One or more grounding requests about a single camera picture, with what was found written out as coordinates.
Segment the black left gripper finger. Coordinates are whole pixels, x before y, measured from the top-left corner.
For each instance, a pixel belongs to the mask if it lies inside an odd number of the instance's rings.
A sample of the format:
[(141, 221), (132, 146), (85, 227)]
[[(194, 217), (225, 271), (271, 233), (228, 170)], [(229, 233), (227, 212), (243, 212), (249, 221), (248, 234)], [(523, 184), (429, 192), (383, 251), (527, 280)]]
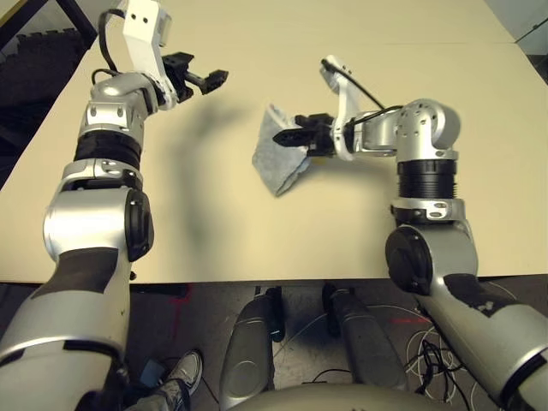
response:
[(205, 78), (198, 76), (190, 71), (186, 73), (186, 81), (198, 87), (202, 95), (217, 90), (228, 79), (229, 72), (217, 69), (210, 72)]
[(164, 70), (166, 74), (186, 74), (194, 55), (178, 51), (164, 56)]

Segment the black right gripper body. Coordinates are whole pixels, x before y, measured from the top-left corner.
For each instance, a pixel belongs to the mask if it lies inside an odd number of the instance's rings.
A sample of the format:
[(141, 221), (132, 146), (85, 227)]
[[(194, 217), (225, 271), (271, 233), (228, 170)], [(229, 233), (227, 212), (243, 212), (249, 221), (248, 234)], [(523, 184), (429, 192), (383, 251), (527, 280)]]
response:
[(333, 157), (336, 154), (332, 139), (334, 118), (327, 113), (313, 114), (308, 117), (308, 126), (313, 131), (307, 149), (308, 157)]

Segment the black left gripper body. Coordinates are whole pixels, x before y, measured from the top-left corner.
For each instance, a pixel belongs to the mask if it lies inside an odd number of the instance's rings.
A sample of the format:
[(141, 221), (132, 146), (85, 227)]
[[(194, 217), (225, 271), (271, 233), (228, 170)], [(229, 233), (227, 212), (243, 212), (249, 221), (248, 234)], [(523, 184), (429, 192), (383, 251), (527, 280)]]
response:
[(194, 95), (194, 91), (186, 84), (187, 70), (184, 68), (167, 68), (167, 77), (169, 78), (171, 85), (176, 92), (176, 102), (178, 104), (191, 98)]

